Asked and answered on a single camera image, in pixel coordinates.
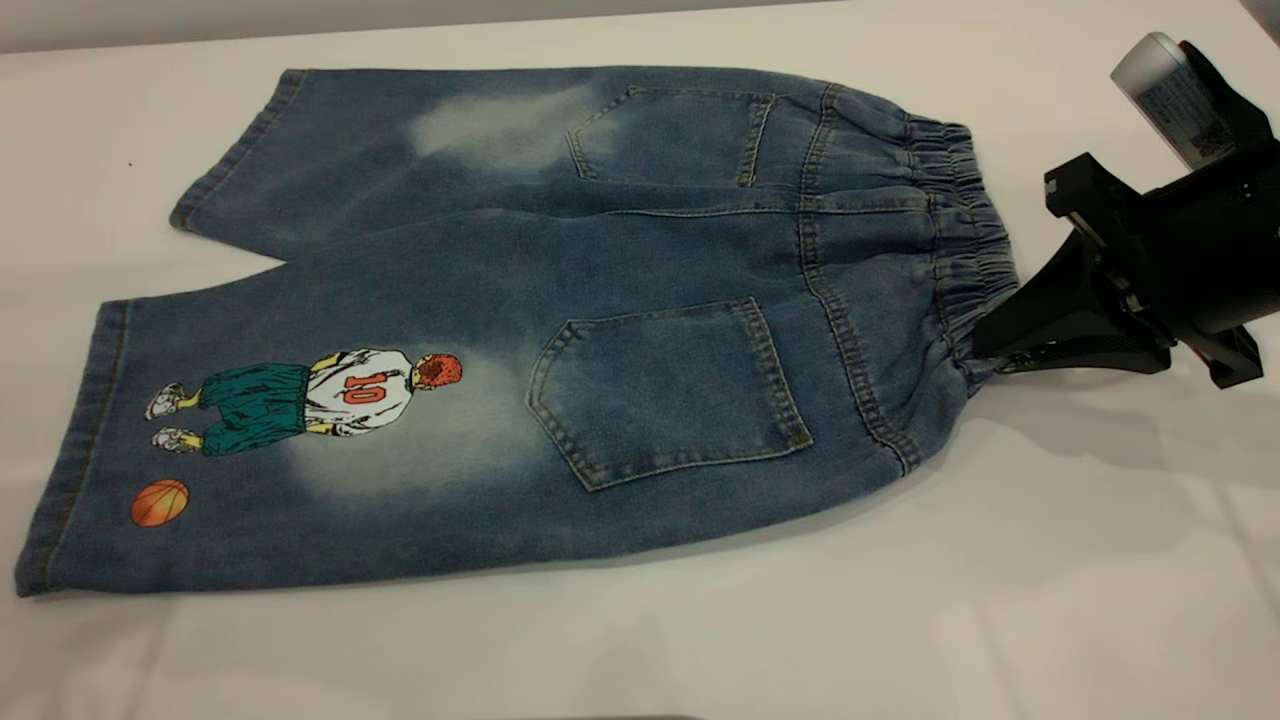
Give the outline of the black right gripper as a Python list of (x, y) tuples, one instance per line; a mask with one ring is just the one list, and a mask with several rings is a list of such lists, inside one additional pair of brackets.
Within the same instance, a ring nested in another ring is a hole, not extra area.
[(1146, 193), (1082, 154), (1044, 176), (1044, 202), (1071, 233), (973, 331), (998, 374), (1152, 375), (1180, 343), (1221, 389), (1263, 375), (1247, 327), (1277, 311), (1276, 141)]

